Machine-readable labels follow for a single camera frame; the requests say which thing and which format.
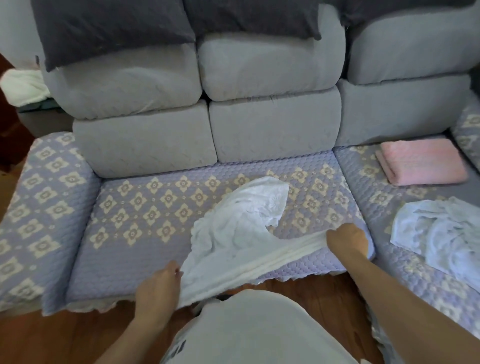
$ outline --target hand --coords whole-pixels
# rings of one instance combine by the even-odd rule
[[[342,224],[337,230],[327,231],[327,246],[341,260],[345,254],[358,253],[368,256],[368,240],[365,232],[355,224]]]
[[[182,275],[178,263],[171,261],[144,280],[135,294],[134,323],[160,333],[177,309]]]

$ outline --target white shirt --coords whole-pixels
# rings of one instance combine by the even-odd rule
[[[296,302],[242,291],[207,304],[175,337],[161,364],[356,363]]]

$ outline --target white cloth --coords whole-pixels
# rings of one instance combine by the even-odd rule
[[[480,292],[480,208],[450,197],[405,204],[390,242]]]
[[[192,252],[183,263],[179,308],[278,269],[326,247],[325,231],[281,240],[277,226],[288,184],[262,177],[229,193],[192,228]]]
[[[296,302],[242,291],[213,300],[175,336],[161,364],[354,364],[357,361]]]
[[[0,88],[7,102],[18,108],[50,97],[40,70],[9,69],[0,78]]]

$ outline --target sofa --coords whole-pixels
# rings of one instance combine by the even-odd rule
[[[480,206],[480,102],[468,76],[480,62],[479,20],[477,1],[345,30],[321,4],[321,40],[209,34],[44,70],[73,131],[36,139],[28,154],[0,225],[0,310],[132,300],[152,272],[185,260],[193,223],[222,196],[270,175],[290,184],[273,234],[356,223],[370,259],[480,338],[480,294],[389,242],[405,202]],[[379,143],[417,137],[452,139],[468,181],[391,185]],[[344,271],[324,248],[256,283]]]

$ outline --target white fabric pile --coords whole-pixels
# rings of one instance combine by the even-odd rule
[[[0,78],[0,88],[7,102],[17,108],[50,97],[40,70],[7,70]]]
[[[390,242],[480,292],[480,208],[450,197],[405,204]]]
[[[281,240],[267,230],[278,225],[287,197],[287,183],[262,177],[229,193],[195,222],[192,252],[181,267],[179,308],[326,247],[325,231]]]

